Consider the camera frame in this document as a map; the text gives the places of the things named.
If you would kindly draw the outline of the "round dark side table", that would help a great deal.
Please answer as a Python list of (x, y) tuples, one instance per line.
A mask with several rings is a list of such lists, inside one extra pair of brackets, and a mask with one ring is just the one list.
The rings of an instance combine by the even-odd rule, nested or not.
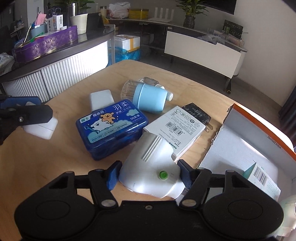
[(78, 40), (1, 76), (1, 93), (37, 96), (49, 101), (72, 85), (115, 62), (115, 26), (106, 25), (78, 36)]

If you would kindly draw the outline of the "bamboo plant in vase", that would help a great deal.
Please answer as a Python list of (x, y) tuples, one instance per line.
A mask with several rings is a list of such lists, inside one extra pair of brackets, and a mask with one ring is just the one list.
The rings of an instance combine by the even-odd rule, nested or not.
[(185, 28), (193, 29), (195, 27), (196, 15), (207, 15), (207, 7), (204, 1), (201, 0), (180, 0), (176, 1), (176, 7), (185, 12), (185, 19), (183, 26)]

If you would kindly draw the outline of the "white TV console cabinet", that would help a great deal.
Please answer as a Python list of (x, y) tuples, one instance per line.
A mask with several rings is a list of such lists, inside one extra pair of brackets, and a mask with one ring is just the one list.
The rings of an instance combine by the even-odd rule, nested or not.
[(141, 47), (162, 51), (223, 75), (224, 91), (231, 93), (232, 79), (238, 76), (247, 50), (223, 38), (218, 31), (203, 32), (156, 20), (110, 19), (118, 34), (140, 36)]

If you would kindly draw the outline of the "yellow tin box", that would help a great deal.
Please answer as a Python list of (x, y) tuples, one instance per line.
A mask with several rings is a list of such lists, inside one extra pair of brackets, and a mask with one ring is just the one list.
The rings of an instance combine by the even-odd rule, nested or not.
[(148, 19), (149, 9), (129, 9), (128, 13), (129, 19)]

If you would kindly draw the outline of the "white device green button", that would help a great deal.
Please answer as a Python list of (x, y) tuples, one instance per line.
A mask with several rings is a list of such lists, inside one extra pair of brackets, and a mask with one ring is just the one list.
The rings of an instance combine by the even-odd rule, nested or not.
[(162, 137), (143, 133), (124, 161), (118, 180), (130, 191), (157, 198), (178, 198), (185, 190), (173, 148)]

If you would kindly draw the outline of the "orange white cardboard tray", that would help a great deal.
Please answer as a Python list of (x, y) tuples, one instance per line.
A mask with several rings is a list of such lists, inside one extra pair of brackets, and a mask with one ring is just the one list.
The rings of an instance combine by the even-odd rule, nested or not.
[(281, 190), (279, 200), (295, 194), (295, 152), (291, 140), (253, 111), (233, 104), (199, 164), (215, 174), (243, 174), (254, 163)]

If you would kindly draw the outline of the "light blue capped jar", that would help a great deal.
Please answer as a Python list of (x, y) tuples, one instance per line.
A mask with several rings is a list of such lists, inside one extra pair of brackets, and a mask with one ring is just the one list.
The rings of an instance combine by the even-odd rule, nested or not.
[(141, 111), (161, 113), (166, 102), (172, 101), (174, 95), (157, 80), (143, 77), (137, 81), (126, 81), (120, 97), (129, 99)]

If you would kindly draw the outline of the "white wifi router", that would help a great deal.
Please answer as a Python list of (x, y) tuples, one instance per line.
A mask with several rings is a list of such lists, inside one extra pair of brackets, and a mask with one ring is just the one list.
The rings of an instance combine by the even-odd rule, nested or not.
[(164, 9), (155, 7), (154, 9), (154, 16), (149, 18), (150, 21), (156, 21), (161, 23), (170, 23), (174, 19), (174, 9)]

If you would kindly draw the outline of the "teal white carton box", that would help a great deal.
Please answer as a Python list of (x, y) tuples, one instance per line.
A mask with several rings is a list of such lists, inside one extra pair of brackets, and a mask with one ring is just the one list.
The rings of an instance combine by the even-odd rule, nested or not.
[(278, 201), (281, 190), (278, 185), (269, 177), (265, 170), (254, 163), (243, 173), (243, 177), (259, 188), (261, 191), (269, 195), (275, 201)]

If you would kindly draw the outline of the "white round plug device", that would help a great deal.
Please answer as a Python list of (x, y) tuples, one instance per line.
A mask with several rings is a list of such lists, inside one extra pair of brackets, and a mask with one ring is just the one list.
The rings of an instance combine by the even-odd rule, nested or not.
[(290, 233), (295, 229), (295, 203), (296, 195), (292, 195), (280, 202), (283, 209), (284, 218), (280, 228), (277, 231), (277, 236), (289, 237)]

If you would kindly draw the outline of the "cardboard box with tape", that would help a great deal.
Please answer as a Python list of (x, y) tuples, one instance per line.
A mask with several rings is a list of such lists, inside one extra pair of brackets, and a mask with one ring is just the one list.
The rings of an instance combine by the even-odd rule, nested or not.
[(116, 35), (114, 37), (115, 47), (119, 49), (126, 50), (128, 52), (133, 52), (140, 48), (140, 37), (133, 35)]

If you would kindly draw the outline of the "white adapter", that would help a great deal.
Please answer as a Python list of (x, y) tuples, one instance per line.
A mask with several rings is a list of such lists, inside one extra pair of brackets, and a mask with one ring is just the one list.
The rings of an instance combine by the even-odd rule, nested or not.
[(58, 120), (55, 117), (52, 117), (47, 123), (27, 125), (22, 126), (22, 128), (26, 133), (43, 138), (45, 140), (50, 140), (57, 124)]

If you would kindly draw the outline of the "white charger block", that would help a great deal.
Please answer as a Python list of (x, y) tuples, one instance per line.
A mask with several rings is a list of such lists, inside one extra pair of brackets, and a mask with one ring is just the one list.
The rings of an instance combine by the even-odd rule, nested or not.
[(89, 95), (89, 100), (92, 112), (114, 104), (114, 99), (109, 89), (91, 93)]

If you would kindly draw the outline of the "black green picture box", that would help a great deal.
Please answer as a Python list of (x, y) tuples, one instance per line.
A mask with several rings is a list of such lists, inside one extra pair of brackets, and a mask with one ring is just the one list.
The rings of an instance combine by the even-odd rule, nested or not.
[(243, 33), (243, 26), (238, 25), (238, 24), (231, 22), (229, 20), (224, 20), (222, 32), (227, 35), (232, 35), (232, 36), (236, 37), (237, 39), (241, 39), (242, 33)]

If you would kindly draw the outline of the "black wall television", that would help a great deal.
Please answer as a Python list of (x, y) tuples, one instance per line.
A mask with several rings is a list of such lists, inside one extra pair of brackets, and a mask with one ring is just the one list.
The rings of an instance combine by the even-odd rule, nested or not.
[(204, 0), (205, 6), (234, 15), (236, 0)]

